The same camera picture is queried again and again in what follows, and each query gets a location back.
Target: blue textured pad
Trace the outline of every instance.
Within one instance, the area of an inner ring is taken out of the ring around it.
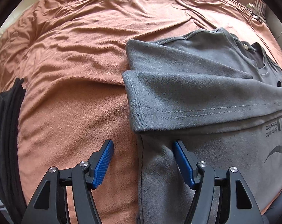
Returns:
[[[110,164],[113,153],[114,153],[114,144],[112,141],[110,141],[94,170],[94,180],[92,183],[93,189],[96,189],[103,182],[104,176]]]
[[[173,143],[173,153],[185,184],[190,186],[190,188],[193,188],[195,186],[193,169],[191,168],[178,142]]]

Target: metal bolt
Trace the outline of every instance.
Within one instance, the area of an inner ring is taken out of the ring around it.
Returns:
[[[57,170],[56,167],[50,167],[50,168],[49,168],[49,172],[50,172],[50,173],[54,173],[54,172],[56,172],[56,170]]]
[[[80,162],[80,166],[81,167],[86,167],[88,165],[88,162],[87,161],[81,161]]]
[[[199,165],[200,167],[206,167],[206,166],[207,166],[207,163],[204,162],[204,161],[200,161],[200,162],[198,162],[198,165]]]
[[[233,173],[236,173],[238,171],[238,169],[236,167],[231,167],[230,171],[233,172]]]

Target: stack of black clothes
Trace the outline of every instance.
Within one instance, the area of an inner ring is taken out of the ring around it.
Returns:
[[[25,96],[23,78],[0,93],[0,200],[15,224],[20,224],[26,210],[19,177],[17,158],[17,123]]]

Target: folded gray shirt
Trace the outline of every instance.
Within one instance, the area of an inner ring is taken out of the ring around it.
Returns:
[[[122,76],[138,135],[139,221],[184,222],[194,193],[175,162],[177,139],[214,168],[236,166],[265,208],[282,189],[281,68],[258,43],[223,28],[154,43],[129,40],[126,51],[131,70]]]

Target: orange blanket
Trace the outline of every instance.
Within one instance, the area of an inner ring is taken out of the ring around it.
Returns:
[[[269,29],[233,0],[40,0],[25,11],[0,39],[0,92],[25,79],[18,157],[26,201],[49,167],[74,167],[110,138],[115,153],[94,200],[103,223],[134,223],[138,157],[121,77],[125,43],[216,27],[260,43],[282,67]],[[71,191],[68,199],[74,224]]]

